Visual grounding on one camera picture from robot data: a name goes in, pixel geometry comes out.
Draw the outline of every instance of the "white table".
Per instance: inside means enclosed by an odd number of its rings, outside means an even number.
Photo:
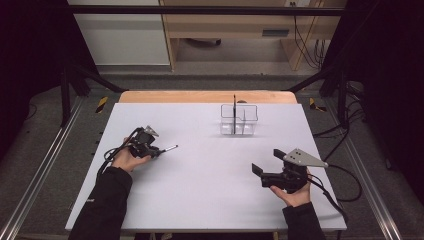
[[[220,135],[221,103],[117,103],[66,224],[72,226],[90,194],[103,154],[119,146],[137,127],[158,132],[154,146],[179,147],[137,168],[122,229],[134,232],[259,232],[286,229],[285,204],[251,171],[281,172],[277,148],[300,148],[319,157],[302,106],[256,104],[255,135]],[[310,168],[334,198],[324,169]],[[325,231],[344,230],[342,216],[322,191],[312,186]]]

